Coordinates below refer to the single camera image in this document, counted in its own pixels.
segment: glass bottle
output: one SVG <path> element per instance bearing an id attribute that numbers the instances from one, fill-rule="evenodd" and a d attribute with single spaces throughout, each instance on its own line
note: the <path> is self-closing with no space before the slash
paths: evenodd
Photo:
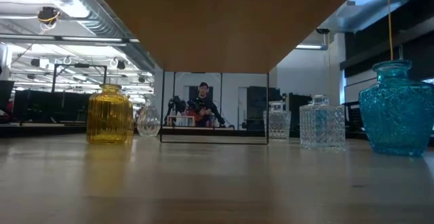
<path id="1" fill-rule="evenodd" d="M 316 95 L 300 107 L 300 144 L 309 149 L 345 149 L 344 106 L 330 106 L 324 95 Z"/>
<path id="2" fill-rule="evenodd" d="M 89 99 L 87 141 L 94 144 L 118 144 L 127 140 L 128 99 L 119 93 L 121 86 L 102 84 L 102 93 Z"/>
<path id="3" fill-rule="evenodd" d="M 285 102 L 269 102 L 269 138 L 289 139 L 291 113 L 283 110 Z M 267 130 L 267 112 L 264 111 L 264 127 Z"/>
<path id="4" fill-rule="evenodd" d="M 137 131 L 141 136 L 156 136 L 160 130 L 160 115 L 155 106 L 155 95 L 144 95 L 146 100 L 137 118 Z"/>
<path id="5" fill-rule="evenodd" d="M 421 156 L 434 124 L 434 86 L 412 81 L 409 60 L 375 64 L 377 83 L 359 93 L 363 126 L 377 153 Z"/>

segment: ribbed glass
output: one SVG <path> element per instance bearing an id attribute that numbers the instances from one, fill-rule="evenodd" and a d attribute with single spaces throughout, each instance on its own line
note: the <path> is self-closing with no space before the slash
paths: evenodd
<path id="1" fill-rule="evenodd" d="M 89 99 L 87 141 L 119 144 L 127 139 L 128 99 L 119 93 L 121 86 L 102 84 L 102 93 Z"/>

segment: wooden table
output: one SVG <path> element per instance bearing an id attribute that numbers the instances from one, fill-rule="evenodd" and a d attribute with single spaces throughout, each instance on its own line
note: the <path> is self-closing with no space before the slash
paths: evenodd
<path id="1" fill-rule="evenodd" d="M 434 223 L 434 153 L 0 139 L 0 223 Z"/>

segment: vase base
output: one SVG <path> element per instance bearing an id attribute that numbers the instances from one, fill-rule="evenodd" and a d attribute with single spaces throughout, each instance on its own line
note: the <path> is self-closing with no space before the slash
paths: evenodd
<path id="1" fill-rule="evenodd" d="M 372 147 L 376 153 L 387 155 L 400 155 L 410 157 L 421 157 L 425 149 L 405 148 L 405 147 Z"/>

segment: man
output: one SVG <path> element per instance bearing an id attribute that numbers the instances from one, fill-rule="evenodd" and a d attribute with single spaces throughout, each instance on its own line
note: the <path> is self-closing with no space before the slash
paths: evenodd
<path id="1" fill-rule="evenodd" d="M 203 117 L 199 121 L 196 121 L 196 126 L 206 126 L 206 123 L 210 120 L 212 114 L 216 116 L 218 123 L 220 123 L 220 126 L 224 126 L 224 119 L 219 114 L 217 106 L 207 97 L 207 95 L 208 84 L 202 82 L 199 85 L 199 95 L 195 99 L 195 102 L 196 104 L 202 106 L 202 108 L 200 108 L 199 114 Z"/>

